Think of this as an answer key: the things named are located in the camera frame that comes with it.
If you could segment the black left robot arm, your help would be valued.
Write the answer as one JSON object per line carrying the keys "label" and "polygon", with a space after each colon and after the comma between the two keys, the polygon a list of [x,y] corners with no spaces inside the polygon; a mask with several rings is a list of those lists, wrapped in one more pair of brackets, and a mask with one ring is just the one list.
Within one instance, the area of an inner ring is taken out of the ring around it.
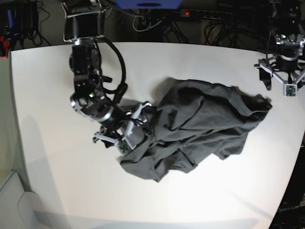
{"label": "black left robot arm", "polygon": [[265,58],[255,68],[268,91],[272,79],[284,88],[285,97],[296,97],[305,85],[305,32],[300,0],[270,0],[269,35]]}

